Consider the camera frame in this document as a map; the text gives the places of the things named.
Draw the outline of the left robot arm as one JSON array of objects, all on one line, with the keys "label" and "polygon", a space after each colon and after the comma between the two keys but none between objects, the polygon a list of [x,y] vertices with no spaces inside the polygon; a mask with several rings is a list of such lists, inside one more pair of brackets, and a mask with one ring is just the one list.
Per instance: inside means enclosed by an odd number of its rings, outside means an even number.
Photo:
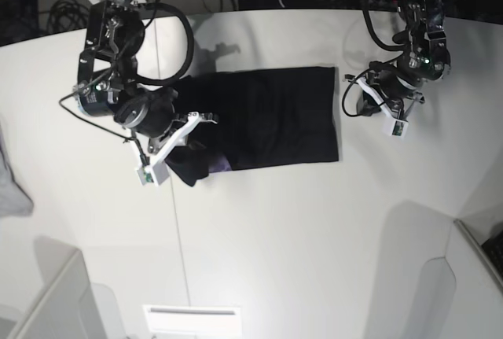
[{"label": "left robot arm", "polygon": [[393,35],[392,45],[381,41],[371,20],[370,0],[362,0],[362,14],[372,40],[379,48],[399,55],[389,61],[372,61],[354,77],[353,86],[364,82],[370,91],[363,91],[356,105],[356,116],[371,116],[385,109],[399,120],[412,111],[405,101],[424,103],[420,89],[427,82],[441,79],[451,66],[444,31],[443,0],[396,0],[397,12],[405,29]]}]

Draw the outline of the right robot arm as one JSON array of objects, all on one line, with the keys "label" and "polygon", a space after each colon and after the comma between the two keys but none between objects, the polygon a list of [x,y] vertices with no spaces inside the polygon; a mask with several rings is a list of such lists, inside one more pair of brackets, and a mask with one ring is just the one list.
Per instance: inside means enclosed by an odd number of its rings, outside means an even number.
[{"label": "right robot arm", "polygon": [[[76,100],[77,119],[89,123],[93,117],[110,116],[127,130],[118,134],[124,142],[140,146],[139,135],[147,138],[174,138],[175,128],[194,119],[197,123],[217,123],[214,113],[178,113],[173,84],[189,70],[195,51],[195,38],[187,16],[160,0],[88,0],[91,4],[83,51],[79,55],[77,83],[62,97],[63,106]],[[164,79],[138,73],[137,53],[149,27],[140,12],[169,13],[181,22],[187,47],[182,66]]]}]

